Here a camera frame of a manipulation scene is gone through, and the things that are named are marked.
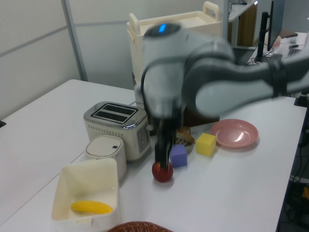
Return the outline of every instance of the box handle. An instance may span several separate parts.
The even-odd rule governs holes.
[[[75,221],[76,225],[79,227],[87,228],[92,227],[92,218],[87,217],[83,219],[78,219]]]
[[[140,35],[140,23],[133,13],[129,14],[129,25],[137,35]]]
[[[220,22],[221,21],[221,12],[220,12],[220,8],[218,5],[210,2],[210,1],[206,1],[204,3],[204,6],[203,6],[203,13],[208,15],[208,9],[211,9],[214,11],[215,13],[215,20],[217,22]]]

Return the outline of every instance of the toaster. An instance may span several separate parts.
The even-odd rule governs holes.
[[[88,137],[113,135],[124,141],[126,160],[135,161],[150,148],[145,110],[124,104],[100,102],[84,113]]]

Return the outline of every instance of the yellow cube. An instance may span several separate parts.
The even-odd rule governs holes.
[[[211,156],[216,149],[216,136],[202,133],[196,141],[197,153]]]

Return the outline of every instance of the wicker basket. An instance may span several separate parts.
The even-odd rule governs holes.
[[[120,224],[108,232],[173,232],[148,221],[131,221]]]

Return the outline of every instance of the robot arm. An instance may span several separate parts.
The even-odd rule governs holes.
[[[218,116],[245,104],[309,87],[309,46],[291,58],[238,66],[221,38],[162,24],[144,35],[141,93],[157,128],[155,159],[168,166],[185,106]]]

